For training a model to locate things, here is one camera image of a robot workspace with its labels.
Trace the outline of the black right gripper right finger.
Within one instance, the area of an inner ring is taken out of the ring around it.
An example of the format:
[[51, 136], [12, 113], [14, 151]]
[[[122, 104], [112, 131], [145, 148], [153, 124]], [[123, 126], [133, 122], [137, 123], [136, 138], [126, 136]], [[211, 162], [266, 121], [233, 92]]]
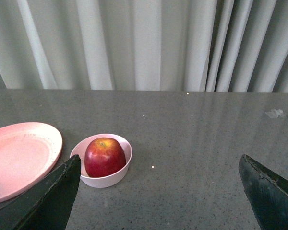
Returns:
[[260, 229], [288, 230], [288, 180], [245, 154], [239, 174]]

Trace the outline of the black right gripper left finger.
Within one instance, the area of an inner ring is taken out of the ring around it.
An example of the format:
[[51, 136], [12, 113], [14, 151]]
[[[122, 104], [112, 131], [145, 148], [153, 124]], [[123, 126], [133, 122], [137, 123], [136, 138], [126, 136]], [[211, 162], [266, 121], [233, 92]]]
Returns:
[[81, 160], [72, 156], [0, 209], [0, 230], [63, 230], [78, 192]]

